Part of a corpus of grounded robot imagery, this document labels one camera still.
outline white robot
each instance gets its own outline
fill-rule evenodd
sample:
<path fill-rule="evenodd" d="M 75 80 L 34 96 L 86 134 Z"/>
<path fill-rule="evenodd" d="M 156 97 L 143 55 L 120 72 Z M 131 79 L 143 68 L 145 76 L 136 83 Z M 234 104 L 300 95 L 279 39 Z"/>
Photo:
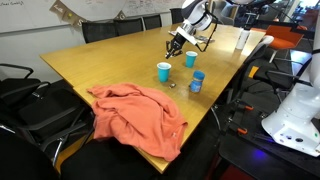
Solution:
<path fill-rule="evenodd" d="M 227 0 L 232 4 L 260 8 L 275 0 Z M 193 37 L 195 29 L 207 29 L 215 18 L 206 10 L 207 0 L 186 0 L 182 5 L 185 21 L 177 28 L 170 42 L 166 58 L 172 57 L 186 40 L 197 46 Z M 320 112 L 320 18 L 316 25 L 312 61 L 300 80 L 311 86 L 297 83 L 279 108 L 262 120 L 262 127 L 275 142 L 311 156 L 320 155 L 320 134 L 311 120 Z"/>

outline whiteboard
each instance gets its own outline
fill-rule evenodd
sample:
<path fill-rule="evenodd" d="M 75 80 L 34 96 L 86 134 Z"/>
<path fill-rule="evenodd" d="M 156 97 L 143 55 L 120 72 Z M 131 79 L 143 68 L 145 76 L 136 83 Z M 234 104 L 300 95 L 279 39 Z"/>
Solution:
<path fill-rule="evenodd" d="M 55 0 L 0 0 L 0 33 L 51 26 L 66 22 L 49 11 Z M 127 17 L 169 12 L 184 0 L 61 0 L 70 10 L 89 21 L 113 19 L 119 11 Z"/>

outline orange cloth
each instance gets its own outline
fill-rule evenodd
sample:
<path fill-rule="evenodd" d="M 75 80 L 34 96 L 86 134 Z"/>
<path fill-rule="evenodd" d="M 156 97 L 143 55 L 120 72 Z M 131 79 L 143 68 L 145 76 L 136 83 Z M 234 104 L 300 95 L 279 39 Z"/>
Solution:
<path fill-rule="evenodd" d="M 122 144 L 174 160 L 187 126 L 177 105 L 161 91 L 130 83 L 88 89 L 98 99 L 94 139 L 114 136 Z"/>

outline plastic cup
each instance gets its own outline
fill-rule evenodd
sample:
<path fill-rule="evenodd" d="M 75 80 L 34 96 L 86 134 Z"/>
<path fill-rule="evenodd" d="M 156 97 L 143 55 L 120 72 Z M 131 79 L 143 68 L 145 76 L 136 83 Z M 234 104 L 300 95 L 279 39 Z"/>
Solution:
<path fill-rule="evenodd" d="M 186 52 L 186 66 L 188 68 L 192 68 L 194 65 L 194 61 L 196 60 L 196 57 L 198 56 L 198 53 L 194 52 L 194 51 L 187 51 Z"/>
<path fill-rule="evenodd" d="M 171 69 L 171 64 L 166 62 L 161 62 L 157 64 L 158 67 L 158 77 L 160 82 L 166 82 L 169 78 L 169 73 Z"/>

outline wall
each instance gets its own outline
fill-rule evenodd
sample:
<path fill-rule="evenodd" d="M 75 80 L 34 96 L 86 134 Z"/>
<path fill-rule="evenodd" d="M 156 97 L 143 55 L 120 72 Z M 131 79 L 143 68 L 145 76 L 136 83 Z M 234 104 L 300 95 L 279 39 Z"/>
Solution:
<path fill-rule="evenodd" d="M 171 24 L 171 14 L 161 14 L 162 25 Z M 85 44 L 82 32 L 70 25 L 0 34 L 0 63 L 29 66 L 34 69 L 31 77 L 55 82 L 61 77 L 49 67 L 40 54 Z M 0 69 L 0 77 L 15 77 L 22 73 Z"/>

